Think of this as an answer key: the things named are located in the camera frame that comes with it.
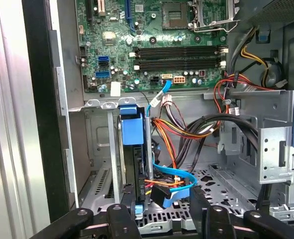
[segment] gray metal panel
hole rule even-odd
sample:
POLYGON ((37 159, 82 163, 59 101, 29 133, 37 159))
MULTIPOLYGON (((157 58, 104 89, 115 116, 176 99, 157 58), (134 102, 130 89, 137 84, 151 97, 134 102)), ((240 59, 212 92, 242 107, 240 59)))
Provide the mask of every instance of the gray metal panel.
POLYGON ((0 238, 50 223, 28 69, 22 3, 0 0, 0 238))

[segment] perforated metal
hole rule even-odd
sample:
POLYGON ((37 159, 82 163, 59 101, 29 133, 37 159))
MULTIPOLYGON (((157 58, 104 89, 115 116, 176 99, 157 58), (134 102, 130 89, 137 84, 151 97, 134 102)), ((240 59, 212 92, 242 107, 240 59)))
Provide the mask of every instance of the perforated metal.
POLYGON ((254 25, 294 21, 294 0, 274 0, 249 20, 254 25))

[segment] sata port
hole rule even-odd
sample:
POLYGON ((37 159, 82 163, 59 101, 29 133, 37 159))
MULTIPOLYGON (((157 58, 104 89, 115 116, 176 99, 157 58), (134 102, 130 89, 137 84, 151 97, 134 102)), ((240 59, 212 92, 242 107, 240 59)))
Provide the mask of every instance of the sata port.
POLYGON ((98 61, 109 61, 109 56, 99 56, 98 61))
POLYGON ((161 79, 172 79, 172 74, 162 74, 161 79))
POLYGON ((109 73, 109 71, 98 71, 98 72, 95 72, 95 77, 96 78, 109 78, 110 73, 109 73))
POLYGON ((100 67, 108 67, 108 66, 109 66, 109 62, 107 62, 107 61, 98 62, 98 65, 99 65, 100 67))

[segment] capacitor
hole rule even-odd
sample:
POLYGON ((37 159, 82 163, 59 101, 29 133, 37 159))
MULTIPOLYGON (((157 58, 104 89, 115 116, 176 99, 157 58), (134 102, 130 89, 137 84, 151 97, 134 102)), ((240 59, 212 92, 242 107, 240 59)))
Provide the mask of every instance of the capacitor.
POLYGON ((128 38, 126 39, 126 44, 127 44, 128 46, 130 46, 130 45, 132 44, 132 38, 131 38, 131 37, 128 37, 128 38))

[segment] yellow wire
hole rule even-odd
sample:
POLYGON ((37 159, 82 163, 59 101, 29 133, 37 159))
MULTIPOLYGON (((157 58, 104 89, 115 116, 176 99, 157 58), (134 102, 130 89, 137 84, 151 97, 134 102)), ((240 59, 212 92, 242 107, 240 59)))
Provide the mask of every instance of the yellow wire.
POLYGON ((261 59, 261 58, 259 58, 258 56, 255 56, 255 55, 253 55, 253 54, 251 54, 251 53, 248 53, 247 51, 246 51, 246 48, 247 48, 247 46, 245 46, 243 49, 242 49, 242 51, 241 51, 241 56, 242 57, 244 57, 244 58, 248 58, 248 59, 252 59, 252 60, 255 60, 255 61, 258 61, 259 63, 261 63, 262 65, 264 65, 265 66, 265 68, 266 68, 266 70, 265 70, 265 72, 264 72, 264 76, 263 76, 263 80, 262 80, 262 82, 263 82, 263 87, 266 87, 266 75, 267 75, 267 72, 268 72, 268 70, 269 70, 269 67, 265 64, 265 62, 261 59))
POLYGON ((203 138, 203 137, 207 137, 208 135, 212 134, 211 132, 210 133, 207 133, 207 134, 204 134, 204 135, 196 135, 196 134, 192 134, 192 133, 188 133, 188 132, 185 132, 177 127, 175 127, 173 124, 171 124, 170 122, 166 121, 166 120, 163 120, 163 119, 155 119, 155 120, 159 120, 167 125, 169 125, 170 127, 174 128, 176 131, 180 132, 180 133, 183 133, 183 134, 186 134, 186 135, 189 135, 189 136, 192 136, 192 137, 198 137, 198 138, 203 138))

